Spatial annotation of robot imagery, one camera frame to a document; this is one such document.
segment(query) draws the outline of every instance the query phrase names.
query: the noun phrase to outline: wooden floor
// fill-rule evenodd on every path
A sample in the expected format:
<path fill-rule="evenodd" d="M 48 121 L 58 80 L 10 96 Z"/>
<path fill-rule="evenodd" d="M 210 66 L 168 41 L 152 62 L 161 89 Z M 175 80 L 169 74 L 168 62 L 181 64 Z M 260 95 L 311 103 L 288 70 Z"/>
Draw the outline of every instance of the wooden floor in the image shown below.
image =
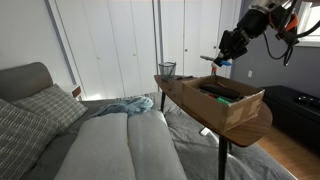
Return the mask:
<path fill-rule="evenodd" d="M 258 143 L 299 180 L 320 180 L 320 155 L 280 130 L 272 127 Z"/>

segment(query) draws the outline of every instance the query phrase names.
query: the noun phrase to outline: plaid pillow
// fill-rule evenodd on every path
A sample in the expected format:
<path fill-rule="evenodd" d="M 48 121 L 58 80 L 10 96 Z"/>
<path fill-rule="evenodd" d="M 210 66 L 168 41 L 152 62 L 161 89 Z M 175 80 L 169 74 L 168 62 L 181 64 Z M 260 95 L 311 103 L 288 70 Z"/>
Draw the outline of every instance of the plaid pillow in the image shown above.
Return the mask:
<path fill-rule="evenodd" d="M 54 120 L 60 125 L 60 133 L 65 131 L 88 109 L 64 92 L 57 84 L 12 104 Z"/>

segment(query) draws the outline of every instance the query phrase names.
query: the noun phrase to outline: white closet door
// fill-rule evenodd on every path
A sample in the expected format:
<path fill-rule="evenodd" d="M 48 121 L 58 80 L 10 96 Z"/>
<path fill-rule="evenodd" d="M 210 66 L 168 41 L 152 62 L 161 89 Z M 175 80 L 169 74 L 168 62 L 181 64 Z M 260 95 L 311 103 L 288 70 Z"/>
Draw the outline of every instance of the white closet door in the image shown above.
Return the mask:
<path fill-rule="evenodd" d="M 185 1 L 185 75 L 210 74 L 211 62 L 200 55 L 216 56 L 220 9 L 221 0 Z"/>
<path fill-rule="evenodd" d="M 84 0 L 99 70 L 107 98 L 124 97 L 120 64 L 107 0 Z"/>
<path fill-rule="evenodd" d="M 184 2 L 161 1 L 162 40 L 164 62 L 176 62 L 176 74 L 184 69 Z"/>
<path fill-rule="evenodd" d="M 87 99 L 106 98 L 96 53 L 81 0 L 56 0 Z"/>
<path fill-rule="evenodd" d="M 158 91 L 152 0 L 131 1 L 142 93 Z"/>
<path fill-rule="evenodd" d="M 110 0 L 108 1 L 108 5 L 125 96 L 139 95 L 142 93 L 141 76 L 133 28 L 131 2 L 127 0 Z"/>

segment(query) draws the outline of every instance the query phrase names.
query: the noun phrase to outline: throw pillow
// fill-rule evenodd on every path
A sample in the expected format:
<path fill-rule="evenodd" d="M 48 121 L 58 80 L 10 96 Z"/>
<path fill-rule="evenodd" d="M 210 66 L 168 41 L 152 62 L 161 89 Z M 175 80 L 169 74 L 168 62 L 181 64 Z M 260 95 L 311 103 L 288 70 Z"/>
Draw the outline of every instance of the throw pillow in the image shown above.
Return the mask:
<path fill-rule="evenodd" d="M 56 122 L 0 99 L 0 179 L 20 179 L 58 131 Z"/>
<path fill-rule="evenodd" d="M 60 133 L 87 111 L 86 107 L 64 92 L 57 84 L 31 97 L 15 101 L 13 104 L 56 121 L 60 125 Z"/>

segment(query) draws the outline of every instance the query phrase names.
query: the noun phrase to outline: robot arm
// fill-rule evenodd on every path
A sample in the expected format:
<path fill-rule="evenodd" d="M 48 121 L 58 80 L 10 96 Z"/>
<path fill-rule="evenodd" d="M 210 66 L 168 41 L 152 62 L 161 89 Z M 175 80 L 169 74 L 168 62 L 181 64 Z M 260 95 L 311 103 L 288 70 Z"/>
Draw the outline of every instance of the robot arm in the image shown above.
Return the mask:
<path fill-rule="evenodd" d="M 293 46 L 299 42 L 297 15 L 293 12 L 296 2 L 297 0 L 254 0 L 237 28 L 224 32 L 215 64 L 221 66 L 223 60 L 234 60 L 247 53 L 246 46 L 250 40 L 264 33 L 268 25 L 278 31 L 276 37 L 279 40 L 283 39 L 288 44 L 287 51 L 291 50 L 291 55 Z"/>

